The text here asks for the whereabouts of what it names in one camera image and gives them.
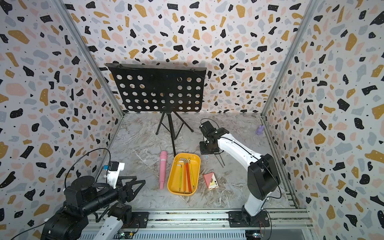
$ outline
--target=black spot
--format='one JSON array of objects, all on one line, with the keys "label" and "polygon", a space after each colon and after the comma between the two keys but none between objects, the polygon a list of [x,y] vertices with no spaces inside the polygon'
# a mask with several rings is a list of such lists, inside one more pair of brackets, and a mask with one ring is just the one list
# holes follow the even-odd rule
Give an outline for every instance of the black spot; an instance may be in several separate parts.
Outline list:
[{"label": "black spot", "polygon": [[18,118],[21,115],[23,115],[23,109],[19,108],[18,110],[12,111],[11,114],[9,115],[10,118]]},{"label": "black spot", "polygon": [[362,120],[360,118],[355,118],[355,127],[358,129],[364,129],[364,126],[362,125]]},{"label": "black spot", "polygon": [[361,89],[361,90],[362,90],[362,92],[364,93],[364,95],[368,95],[368,94],[370,93],[370,91],[372,91],[372,90],[377,90],[377,87],[376,87],[376,85],[372,85],[372,86],[363,88],[363,89]]},{"label": "black spot", "polygon": [[338,162],[338,163],[336,163],[335,167],[332,168],[332,169],[333,169],[334,171],[337,171],[337,170],[340,170],[340,169],[343,169],[343,168],[345,168],[345,164],[344,164],[344,162]]},{"label": "black spot", "polygon": [[23,70],[25,72],[25,75],[27,75],[27,76],[33,77],[35,75],[35,73],[31,69],[27,68],[26,66],[23,66]]},{"label": "black spot", "polygon": [[42,16],[42,17],[40,17],[40,19],[43,21],[43,23],[53,22],[53,20],[52,20],[50,15]]}]

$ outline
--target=pink handle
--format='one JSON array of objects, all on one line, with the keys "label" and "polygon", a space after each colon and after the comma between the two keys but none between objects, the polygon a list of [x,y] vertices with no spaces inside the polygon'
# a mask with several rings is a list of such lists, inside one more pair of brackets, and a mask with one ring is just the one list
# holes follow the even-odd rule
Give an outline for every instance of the pink handle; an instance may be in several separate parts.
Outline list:
[{"label": "pink handle", "polygon": [[160,153],[160,189],[164,188],[164,182],[166,180],[166,163],[167,163],[167,151]]}]

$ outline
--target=music stand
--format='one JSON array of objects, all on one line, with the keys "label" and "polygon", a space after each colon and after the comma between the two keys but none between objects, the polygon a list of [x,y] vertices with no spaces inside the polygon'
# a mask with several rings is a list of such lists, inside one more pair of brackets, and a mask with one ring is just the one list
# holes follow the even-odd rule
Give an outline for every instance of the music stand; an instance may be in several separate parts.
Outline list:
[{"label": "music stand", "polygon": [[[162,116],[157,127],[163,125],[171,135],[174,156],[174,141],[183,125],[191,132],[192,128],[177,114],[181,112],[199,112],[203,102],[203,89],[206,68],[163,67],[158,65],[135,65],[107,63],[112,73],[125,107],[129,111],[160,111]],[[171,112],[182,125],[175,135]],[[169,129],[162,123],[167,115]]]}]

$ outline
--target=patterned wall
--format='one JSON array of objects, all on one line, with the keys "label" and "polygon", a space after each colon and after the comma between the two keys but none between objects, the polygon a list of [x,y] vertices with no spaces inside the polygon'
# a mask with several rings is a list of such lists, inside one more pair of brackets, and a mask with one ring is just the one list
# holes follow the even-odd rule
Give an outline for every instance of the patterned wall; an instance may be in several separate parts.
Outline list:
[{"label": "patterned wall", "polygon": [[320,1],[266,116],[320,239],[384,239],[383,1]]},{"label": "patterned wall", "polygon": [[[0,239],[11,239],[56,212],[69,167],[106,147],[119,119],[50,2],[0,6]],[[102,155],[85,157],[68,181],[92,174]]]},{"label": "patterned wall", "polygon": [[207,67],[203,111],[256,113],[308,0],[64,2],[120,104],[105,63]]}]

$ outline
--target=cable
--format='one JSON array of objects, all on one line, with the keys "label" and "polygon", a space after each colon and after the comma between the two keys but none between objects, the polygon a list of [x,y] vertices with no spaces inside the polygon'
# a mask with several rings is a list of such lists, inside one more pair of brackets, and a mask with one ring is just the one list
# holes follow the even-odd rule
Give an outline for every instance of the cable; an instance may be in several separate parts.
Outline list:
[{"label": "cable", "polygon": [[28,232],[29,230],[32,230],[32,229],[35,229],[35,228],[38,228],[38,227],[44,225],[45,223],[46,223],[46,222],[43,222],[42,224],[40,224],[40,225],[38,225],[38,226],[35,226],[35,227],[30,228],[30,229],[28,229],[28,230],[22,231],[21,233],[17,234],[17,235],[14,236],[13,238],[11,238],[11,240],[14,240],[17,236],[19,236],[19,235],[21,235],[21,234],[23,234],[23,233],[25,233],[25,232]]},{"label": "cable", "polygon": [[101,147],[101,148],[97,148],[97,149],[94,149],[94,150],[92,150],[92,151],[89,151],[89,152],[87,152],[86,154],[84,154],[83,156],[81,156],[79,159],[77,159],[77,161],[76,161],[76,162],[69,168],[69,170],[68,170],[68,172],[67,172],[67,174],[65,175],[65,178],[64,178],[64,188],[67,188],[67,183],[66,183],[66,181],[67,181],[67,176],[68,176],[68,174],[70,173],[72,167],[74,167],[74,166],[76,165],[76,163],[78,163],[83,157],[85,157],[85,156],[89,156],[89,154],[90,154],[91,152],[94,152],[94,151],[96,151],[96,150],[100,150],[100,149],[105,149],[105,150],[108,151],[108,153],[109,153],[109,162],[108,162],[108,166],[109,166],[109,164],[111,163],[111,152],[110,152],[107,148]]}]

